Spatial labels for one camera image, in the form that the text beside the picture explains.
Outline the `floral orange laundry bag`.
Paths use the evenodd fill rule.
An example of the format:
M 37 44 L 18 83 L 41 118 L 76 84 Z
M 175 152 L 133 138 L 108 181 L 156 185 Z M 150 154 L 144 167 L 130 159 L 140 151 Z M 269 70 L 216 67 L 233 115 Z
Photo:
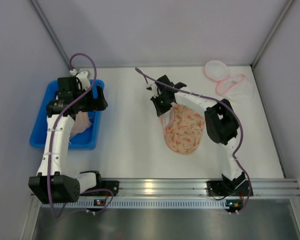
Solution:
M 191 108 L 174 103 L 159 117 L 163 138 L 170 150 L 188 155 L 194 152 L 202 139 L 205 119 Z

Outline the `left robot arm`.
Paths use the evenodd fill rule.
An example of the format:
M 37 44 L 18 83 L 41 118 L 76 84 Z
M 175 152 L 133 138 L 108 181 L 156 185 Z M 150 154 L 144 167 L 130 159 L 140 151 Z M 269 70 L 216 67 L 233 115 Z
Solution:
M 51 82 L 39 109 L 30 144 L 44 149 L 40 166 L 28 186 L 43 204 L 75 203 L 86 190 L 101 182 L 96 170 L 72 175 L 67 159 L 72 129 L 80 114 L 95 113 L 95 123 L 100 122 L 100 112 L 108 107 L 104 96 L 105 84 L 101 80 L 60 77 Z

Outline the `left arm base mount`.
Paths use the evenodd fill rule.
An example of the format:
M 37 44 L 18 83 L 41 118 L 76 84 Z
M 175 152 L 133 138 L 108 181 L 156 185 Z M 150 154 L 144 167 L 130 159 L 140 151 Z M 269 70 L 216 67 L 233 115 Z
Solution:
M 99 191 L 100 189 L 110 190 L 115 197 L 119 192 L 120 182 L 118 180 L 102 180 L 97 186 L 86 190 L 81 196 L 101 196 L 101 197 L 110 197 L 111 194 L 107 191 Z

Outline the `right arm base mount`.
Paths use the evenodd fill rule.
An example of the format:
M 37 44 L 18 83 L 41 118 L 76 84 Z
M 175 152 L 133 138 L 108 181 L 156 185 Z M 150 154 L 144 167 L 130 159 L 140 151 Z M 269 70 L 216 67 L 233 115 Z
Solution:
M 247 197 L 248 194 L 250 196 L 254 195 L 248 180 L 244 180 L 237 186 L 229 182 L 226 183 L 224 180 L 209 180 L 206 186 L 208 195 L 216 199 L 224 197 Z

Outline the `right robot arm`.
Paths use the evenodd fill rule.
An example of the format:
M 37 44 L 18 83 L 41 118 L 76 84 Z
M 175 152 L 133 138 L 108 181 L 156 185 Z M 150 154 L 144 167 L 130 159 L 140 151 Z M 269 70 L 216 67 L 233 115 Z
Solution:
M 187 155 L 199 147 L 203 133 L 223 147 L 221 180 L 208 182 L 208 195 L 221 200 L 229 196 L 250 197 L 251 181 L 236 156 L 243 142 L 243 127 L 227 99 L 217 100 L 174 84 L 166 75 L 147 83 L 151 101 L 163 128 L 166 145 Z

